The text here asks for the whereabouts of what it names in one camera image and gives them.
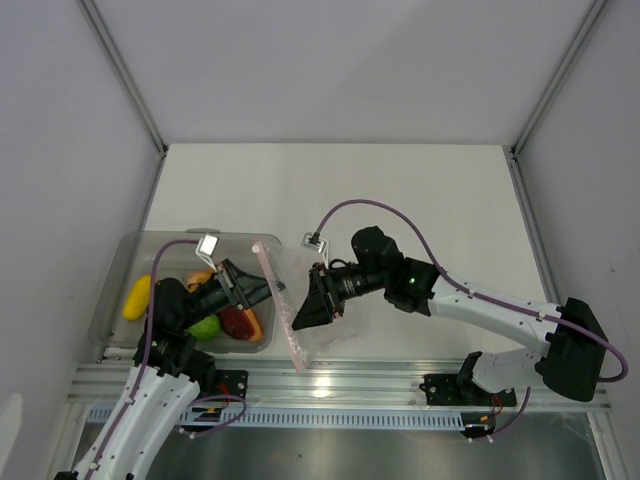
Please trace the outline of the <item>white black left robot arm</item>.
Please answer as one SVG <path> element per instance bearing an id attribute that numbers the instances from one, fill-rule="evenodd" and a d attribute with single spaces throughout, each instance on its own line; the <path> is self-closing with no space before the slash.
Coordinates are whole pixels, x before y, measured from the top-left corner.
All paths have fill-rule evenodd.
<path id="1" fill-rule="evenodd" d="M 195 291 L 158 308 L 167 280 L 154 280 L 144 333 L 124 389 L 97 439 L 58 479 L 143 479 L 161 446 L 189 407 L 208 401 L 244 404 L 241 395 L 218 393 L 215 359 L 196 347 L 188 328 L 227 307 L 254 307 L 285 286 L 268 260 L 258 275 L 223 262 Z"/>

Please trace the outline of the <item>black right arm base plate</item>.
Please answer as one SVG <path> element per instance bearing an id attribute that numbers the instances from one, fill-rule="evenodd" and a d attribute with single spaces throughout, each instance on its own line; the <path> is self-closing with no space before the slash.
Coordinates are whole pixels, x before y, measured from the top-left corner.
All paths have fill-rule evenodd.
<path id="1" fill-rule="evenodd" d="M 426 374 L 418 386 L 429 406 L 515 407 L 514 391 L 491 393 L 458 374 Z"/>

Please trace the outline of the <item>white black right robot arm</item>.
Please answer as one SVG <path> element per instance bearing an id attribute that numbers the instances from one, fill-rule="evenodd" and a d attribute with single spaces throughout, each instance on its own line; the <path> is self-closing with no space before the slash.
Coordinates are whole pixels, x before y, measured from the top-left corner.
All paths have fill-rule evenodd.
<path id="1" fill-rule="evenodd" d="M 380 291 L 405 313 L 458 320 L 518 343 L 516 350 L 467 356 L 456 380 L 464 401 L 536 384 L 573 401 L 593 399 L 608 340 L 586 302 L 556 305 L 490 293 L 404 256 L 377 226 L 357 231 L 351 247 L 353 262 L 312 265 L 293 330 L 329 325 L 343 316 L 347 301 Z"/>

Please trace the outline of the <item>clear pink zip top bag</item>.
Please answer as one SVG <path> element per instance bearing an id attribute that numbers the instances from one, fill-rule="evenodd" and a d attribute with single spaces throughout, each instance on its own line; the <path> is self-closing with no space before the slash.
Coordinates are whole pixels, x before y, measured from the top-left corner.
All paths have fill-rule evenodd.
<path id="1" fill-rule="evenodd" d="M 287 350 L 297 371 L 306 370 L 321 354 L 342 342 L 348 330 L 340 319 L 333 323 L 295 331 L 293 323 L 309 290 L 309 269 L 323 260 L 320 253 L 303 247 L 287 247 L 255 241 L 256 256 L 275 306 Z"/>

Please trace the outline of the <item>orange red toy hot dog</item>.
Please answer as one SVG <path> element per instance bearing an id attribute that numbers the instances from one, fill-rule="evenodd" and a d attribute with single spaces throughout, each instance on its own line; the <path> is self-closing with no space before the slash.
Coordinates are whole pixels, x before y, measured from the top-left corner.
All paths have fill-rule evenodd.
<path id="1" fill-rule="evenodd" d="M 246 342 L 259 342 L 264 330 L 252 309 L 238 310 L 229 307 L 217 314 L 223 332 L 232 339 Z"/>

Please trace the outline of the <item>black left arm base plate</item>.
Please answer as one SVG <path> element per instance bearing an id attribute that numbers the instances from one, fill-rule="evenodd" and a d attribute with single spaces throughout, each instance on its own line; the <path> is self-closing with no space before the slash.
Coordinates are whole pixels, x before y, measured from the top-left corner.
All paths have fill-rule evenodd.
<path id="1" fill-rule="evenodd" d="M 232 395 L 245 398 L 248 384 L 248 371 L 222 369 L 216 372 L 212 393 L 214 395 Z"/>

